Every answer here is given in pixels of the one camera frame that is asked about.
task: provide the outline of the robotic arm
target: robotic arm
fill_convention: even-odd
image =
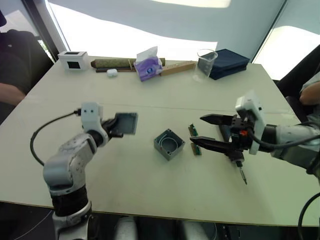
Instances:
[[[81,106],[84,133],[64,143],[44,165],[43,177],[48,185],[54,208],[53,224],[58,240],[94,240],[99,233],[87,197],[85,167],[98,147],[111,138],[122,138],[117,115],[102,122],[103,109],[95,102]]]
[[[190,140],[227,156],[244,150],[249,150],[252,155],[258,151],[267,152],[274,158],[306,169],[308,174],[320,180],[320,130],[317,123],[294,126],[266,124],[263,107],[253,91],[238,98],[235,109],[240,117],[209,114],[200,118],[210,124],[229,126],[230,142],[204,136],[191,137]]]

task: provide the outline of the purple tissue box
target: purple tissue box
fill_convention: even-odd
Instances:
[[[162,72],[162,64],[158,57],[149,57],[139,63],[133,64],[141,82],[148,80]]]

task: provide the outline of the screwdriver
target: screwdriver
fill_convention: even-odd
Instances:
[[[227,153],[226,155],[229,157],[230,161],[233,164],[236,164],[236,166],[239,168],[240,174],[241,174],[241,177],[242,177],[244,183],[246,185],[248,185],[246,175],[245,175],[244,171],[242,170],[242,167],[243,167],[242,163],[245,161],[244,154],[241,151],[235,150],[235,151],[231,151],[231,152]]]

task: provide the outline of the gray electrical box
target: gray electrical box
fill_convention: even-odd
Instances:
[[[167,160],[171,160],[184,148],[185,141],[168,128],[154,139],[153,145]]]

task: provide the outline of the small white box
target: small white box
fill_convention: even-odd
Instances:
[[[58,57],[66,70],[87,70],[90,65],[86,51],[63,51]]]

